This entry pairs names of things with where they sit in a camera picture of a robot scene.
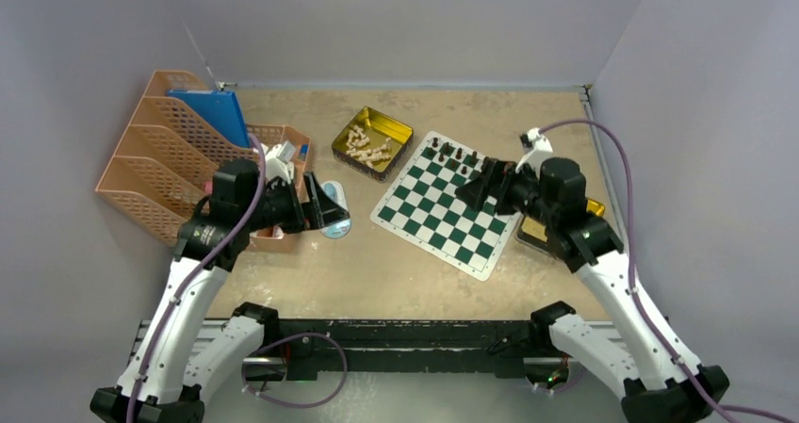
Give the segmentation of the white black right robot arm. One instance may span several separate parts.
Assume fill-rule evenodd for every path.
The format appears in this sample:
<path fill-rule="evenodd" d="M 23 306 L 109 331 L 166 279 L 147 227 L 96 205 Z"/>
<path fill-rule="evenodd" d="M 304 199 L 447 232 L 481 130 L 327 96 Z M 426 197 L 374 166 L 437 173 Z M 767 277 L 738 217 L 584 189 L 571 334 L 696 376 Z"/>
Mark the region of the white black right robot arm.
<path fill-rule="evenodd" d="M 698 422 L 730 386 L 719 366 L 702 361 L 677 340 L 634 278 L 626 248 L 603 218 L 587 208 L 586 179 L 568 158 L 538 170 L 488 158 L 456 196 L 470 208 L 496 201 L 498 215 L 523 216 L 545 228 L 546 248 L 588 287 L 611 317 L 624 344 L 592 332 L 562 301 L 531 314 L 529 341 L 538 352 L 564 352 L 619 399 L 629 422 Z"/>

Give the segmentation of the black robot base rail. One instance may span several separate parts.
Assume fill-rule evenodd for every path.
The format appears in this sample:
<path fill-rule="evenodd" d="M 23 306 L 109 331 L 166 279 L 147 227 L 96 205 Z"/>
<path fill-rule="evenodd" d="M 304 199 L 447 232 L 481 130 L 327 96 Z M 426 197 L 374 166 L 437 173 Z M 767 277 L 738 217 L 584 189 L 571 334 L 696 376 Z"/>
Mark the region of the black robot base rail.
<path fill-rule="evenodd" d="M 558 386 L 577 362 L 545 343 L 528 320 L 281 318 L 257 337 L 249 364 L 290 381 L 320 372 L 484 373 Z"/>

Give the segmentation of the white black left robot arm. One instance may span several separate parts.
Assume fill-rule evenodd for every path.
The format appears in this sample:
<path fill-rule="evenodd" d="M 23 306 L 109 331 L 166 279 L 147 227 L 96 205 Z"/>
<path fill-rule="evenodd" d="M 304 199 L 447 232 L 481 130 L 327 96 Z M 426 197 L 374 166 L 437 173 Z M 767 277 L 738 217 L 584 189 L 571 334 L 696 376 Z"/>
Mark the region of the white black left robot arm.
<path fill-rule="evenodd" d="M 99 388 L 90 411 L 105 422 L 200 422 L 225 376 L 251 353 L 273 354 L 281 343 L 278 313 L 245 302 L 199 354 L 192 351 L 212 301 L 253 232 L 271 227 L 294 234 L 349 218 L 312 172 L 308 199 L 294 185 L 265 178 L 250 159 L 228 161 L 210 194 L 179 229 L 167 286 L 133 359 L 116 385 Z"/>

